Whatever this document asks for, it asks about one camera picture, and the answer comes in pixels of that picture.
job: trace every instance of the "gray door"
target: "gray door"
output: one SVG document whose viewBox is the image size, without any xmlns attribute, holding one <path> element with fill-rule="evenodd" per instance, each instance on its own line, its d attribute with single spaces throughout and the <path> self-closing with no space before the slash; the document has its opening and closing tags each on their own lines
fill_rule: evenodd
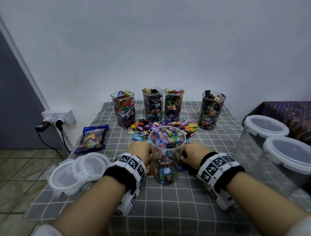
<svg viewBox="0 0 311 236">
<path fill-rule="evenodd" d="M 0 32 L 0 149 L 46 149 L 35 127 L 44 108 Z M 41 133 L 54 148 L 63 147 L 53 126 Z"/>
</svg>

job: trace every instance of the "tiled floor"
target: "tiled floor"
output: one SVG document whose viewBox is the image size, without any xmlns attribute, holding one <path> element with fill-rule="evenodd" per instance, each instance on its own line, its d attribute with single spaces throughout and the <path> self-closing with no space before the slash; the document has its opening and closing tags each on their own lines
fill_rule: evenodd
<svg viewBox="0 0 311 236">
<path fill-rule="evenodd" d="M 0 150 L 0 235 L 35 232 L 38 226 L 25 220 L 24 214 L 46 185 L 45 170 L 61 161 L 51 149 Z"/>
</svg>

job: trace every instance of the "white sleeve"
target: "white sleeve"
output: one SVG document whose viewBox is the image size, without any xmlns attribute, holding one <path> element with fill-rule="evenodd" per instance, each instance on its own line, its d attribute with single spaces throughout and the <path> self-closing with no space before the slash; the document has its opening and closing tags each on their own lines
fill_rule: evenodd
<svg viewBox="0 0 311 236">
<path fill-rule="evenodd" d="M 53 226 L 44 224 L 38 228 L 33 236 L 62 236 L 62 234 Z"/>
<path fill-rule="evenodd" d="M 286 236 L 310 236 L 311 235 L 311 216 L 303 219 L 296 224 Z"/>
</svg>

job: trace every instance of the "hand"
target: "hand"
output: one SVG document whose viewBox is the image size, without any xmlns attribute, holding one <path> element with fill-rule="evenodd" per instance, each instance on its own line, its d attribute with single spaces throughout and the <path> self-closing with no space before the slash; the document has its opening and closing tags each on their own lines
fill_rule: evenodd
<svg viewBox="0 0 311 236">
<path fill-rule="evenodd" d="M 183 163 L 192 166 L 194 169 L 200 169 L 200 163 L 206 154 L 212 152 L 207 146 L 199 143 L 187 143 L 183 151 L 187 157 L 182 160 Z"/>
<path fill-rule="evenodd" d="M 150 150 L 151 145 L 147 142 L 136 141 L 130 144 L 130 146 L 126 149 L 126 152 L 138 156 L 145 166 L 147 166 L 151 160 L 151 155 L 149 155 Z"/>
</svg>

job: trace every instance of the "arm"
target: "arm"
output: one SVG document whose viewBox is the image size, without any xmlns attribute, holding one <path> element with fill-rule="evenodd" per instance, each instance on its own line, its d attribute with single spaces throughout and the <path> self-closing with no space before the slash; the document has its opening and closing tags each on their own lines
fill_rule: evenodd
<svg viewBox="0 0 311 236">
<path fill-rule="evenodd" d="M 189 143 L 183 162 L 200 168 L 203 157 L 211 150 L 198 143 Z M 309 216 L 289 199 L 260 183 L 244 172 L 237 173 L 227 184 L 227 192 L 250 218 L 262 235 L 284 235 L 290 228 Z"/>
<path fill-rule="evenodd" d="M 126 150 L 148 164 L 150 146 L 135 142 Z M 63 236 L 101 235 L 125 193 L 125 185 L 110 176 L 104 176 L 84 195 L 71 204 L 53 223 Z"/>
</svg>

